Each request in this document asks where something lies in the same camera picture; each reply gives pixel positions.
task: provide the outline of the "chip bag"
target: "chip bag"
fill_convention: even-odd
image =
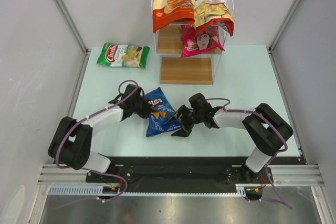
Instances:
[[[195,22],[195,0],[154,0],[153,32],[176,20],[184,20],[189,26]]]
[[[227,7],[227,0],[196,0],[195,23],[196,34],[219,22],[219,25],[233,36],[234,22]]]
[[[165,124],[175,114],[175,111],[164,96],[161,88],[147,93],[144,98],[153,106],[153,111],[149,116],[146,137],[159,135],[163,132],[176,131],[181,128],[181,123],[177,121]]]
[[[183,42],[183,50],[181,57],[190,57],[194,55],[204,54],[212,49],[219,48],[224,51],[224,48],[219,42],[218,26],[210,26],[196,35],[194,27],[181,26]]]
[[[110,67],[145,68],[149,47],[105,43],[97,64]]]

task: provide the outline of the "wooden board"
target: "wooden board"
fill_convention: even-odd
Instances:
[[[213,84],[211,59],[163,57],[160,83]]]
[[[182,29],[179,25],[166,26],[160,29],[157,54],[181,54],[183,43],[181,41]],[[208,55],[220,55],[219,49],[207,52]]]

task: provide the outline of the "orange chip bag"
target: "orange chip bag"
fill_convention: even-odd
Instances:
[[[219,25],[233,36],[234,22],[227,7],[227,0],[196,0],[195,23],[196,34],[219,22]]]
[[[153,32],[176,20],[184,20],[189,26],[195,22],[195,0],[154,0]]]

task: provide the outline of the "green chip bag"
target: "green chip bag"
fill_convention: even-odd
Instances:
[[[145,68],[149,47],[105,43],[97,64],[111,67]]]

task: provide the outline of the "light blue table surface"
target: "light blue table surface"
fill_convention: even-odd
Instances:
[[[146,69],[111,68],[97,65],[102,47],[93,47],[76,104],[74,118],[80,119],[105,107],[118,95],[118,85],[135,80],[145,92],[161,87],[174,109],[189,106],[190,96],[201,92],[206,98],[229,98],[229,108],[250,109],[268,103],[287,122],[288,116],[265,46],[226,46],[226,52],[215,68],[214,85],[159,85],[160,56],[151,50]],[[213,106],[222,101],[213,101]],[[188,138],[164,133],[146,138],[149,119],[137,115],[114,124],[93,137],[91,149],[109,156],[249,156],[255,147],[247,131],[208,129],[194,126]],[[288,151],[281,156],[299,156],[294,137],[288,140]]]

